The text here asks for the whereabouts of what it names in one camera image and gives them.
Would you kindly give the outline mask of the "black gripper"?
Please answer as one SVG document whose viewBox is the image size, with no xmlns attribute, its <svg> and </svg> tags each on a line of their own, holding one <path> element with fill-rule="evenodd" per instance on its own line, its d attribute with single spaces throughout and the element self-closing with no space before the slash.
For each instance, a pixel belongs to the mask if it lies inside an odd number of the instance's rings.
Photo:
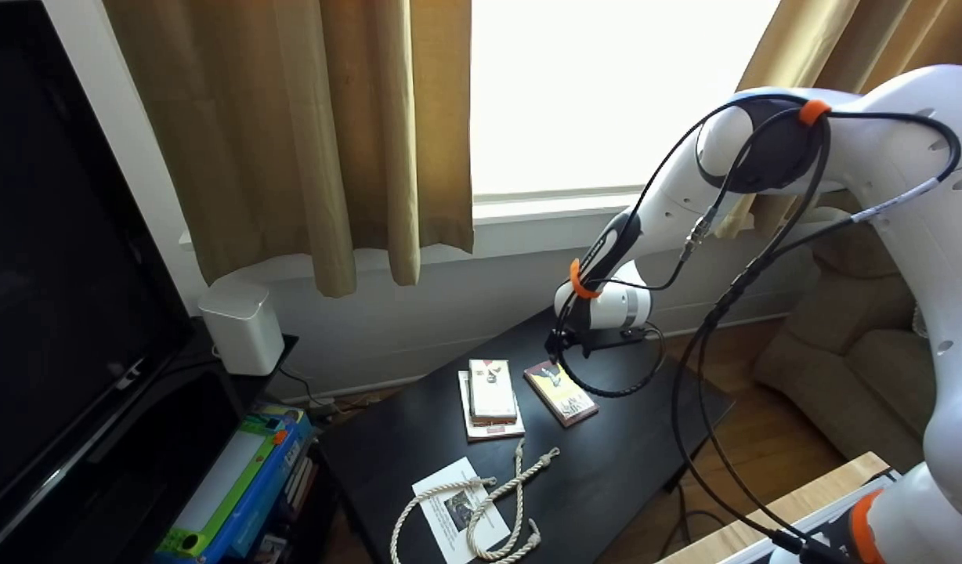
<svg viewBox="0 0 962 564">
<path fill-rule="evenodd" d="M 555 322 L 546 334 L 546 351 L 551 356 L 565 356 L 570 347 L 578 347 L 584 355 L 596 355 L 603 347 L 638 343 L 641 339 L 645 339 L 641 330 L 578 330 L 578 325 Z"/>
</svg>

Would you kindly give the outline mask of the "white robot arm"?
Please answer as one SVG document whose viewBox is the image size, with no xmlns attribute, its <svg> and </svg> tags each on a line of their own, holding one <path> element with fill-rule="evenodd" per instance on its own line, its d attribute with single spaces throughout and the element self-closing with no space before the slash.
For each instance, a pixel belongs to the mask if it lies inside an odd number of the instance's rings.
<svg viewBox="0 0 962 564">
<path fill-rule="evenodd" d="M 962 564 L 962 65 L 902 72 L 866 93 L 749 87 L 674 142 L 555 291 L 549 351 L 641 331 L 654 287 L 635 261 L 710 233 L 725 200 L 782 192 L 792 213 L 742 271 L 840 230 L 868 226 L 922 308 L 934 406 L 924 457 L 844 513 L 827 549 L 853 564 Z"/>
</svg>

